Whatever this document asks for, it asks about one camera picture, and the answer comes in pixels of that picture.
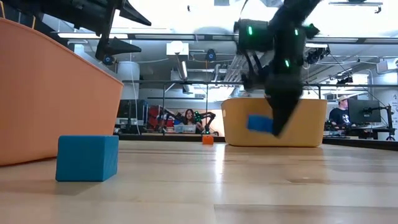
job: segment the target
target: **hat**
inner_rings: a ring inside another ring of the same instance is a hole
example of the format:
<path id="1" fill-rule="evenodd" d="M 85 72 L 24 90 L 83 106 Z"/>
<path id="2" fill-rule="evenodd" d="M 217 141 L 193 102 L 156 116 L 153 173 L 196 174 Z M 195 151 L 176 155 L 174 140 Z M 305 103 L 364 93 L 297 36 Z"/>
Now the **hat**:
<path id="1" fill-rule="evenodd" d="M 349 98 L 348 96 L 343 95 L 343 96 L 341 96 L 341 97 L 338 98 L 338 102 L 340 103 L 341 101 L 347 100 L 348 98 Z"/>

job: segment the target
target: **wooden table surface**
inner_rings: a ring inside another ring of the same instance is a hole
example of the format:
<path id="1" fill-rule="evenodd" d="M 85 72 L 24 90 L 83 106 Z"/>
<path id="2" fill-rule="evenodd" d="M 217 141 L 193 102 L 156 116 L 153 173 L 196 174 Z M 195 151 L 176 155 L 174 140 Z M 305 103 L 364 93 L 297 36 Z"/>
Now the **wooden table surface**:
<path id="1" fill-rule="evenodd" d="M 1 224 L 397 223 L 398 152 L 120 142 L 118 174 L 56 183 L 55 159 L 0 168 Z"/>

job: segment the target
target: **blue wooden block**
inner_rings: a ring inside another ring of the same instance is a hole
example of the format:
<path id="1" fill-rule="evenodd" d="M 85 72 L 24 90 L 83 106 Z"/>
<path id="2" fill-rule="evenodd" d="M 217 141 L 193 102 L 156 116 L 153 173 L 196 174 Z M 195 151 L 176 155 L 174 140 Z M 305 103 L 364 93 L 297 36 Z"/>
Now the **blue wooden block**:
<path id="1" fill-rule="evenodd" d="M 60 136 L 57 181 L 104 181 L 118 171 L 119 136 Z"/>
<path id="2" fill-rule="evenodd" d="M 272 132 L 272 119 L 262 115 L 249 115 L 247 128 L 250 131 L 259 131 L 264 133 Z"/>

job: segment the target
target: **man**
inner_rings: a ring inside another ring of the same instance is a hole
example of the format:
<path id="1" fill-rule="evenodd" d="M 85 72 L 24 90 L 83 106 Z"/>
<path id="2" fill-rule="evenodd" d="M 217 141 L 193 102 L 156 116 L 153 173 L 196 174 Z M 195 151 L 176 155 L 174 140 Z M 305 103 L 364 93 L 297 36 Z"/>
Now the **man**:
<path id="1" fill-rule="evenodd" d="M 349 126 L 351 122 L 348 117 L 348 97 L 338 98 L 338 107 L 334 108 L 329 114 L 329 120 L 333 125 Z"/>

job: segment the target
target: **yellow bin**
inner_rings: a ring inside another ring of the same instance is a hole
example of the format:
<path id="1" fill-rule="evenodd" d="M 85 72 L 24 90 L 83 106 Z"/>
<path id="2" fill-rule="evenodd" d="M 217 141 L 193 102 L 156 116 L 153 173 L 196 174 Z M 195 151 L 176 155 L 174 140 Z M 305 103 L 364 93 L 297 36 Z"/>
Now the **yellow bin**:
<path id="1" fill-rule="evenodd" d="M 318 147 L 322 143 L 326 100 L 302 99 L 280 138 L 271 134 L 249 131 L 248 116 L 272 118 L 265 98 L 232 98 L 223 102 L 225 141 L 233 146 Z"/>
<path id="2" fill-rule="evenodd" d="M 0 30 L 0 166 L 55 157 L 60 135 L 113 133 L 121 82 L 36 30 Z"/>

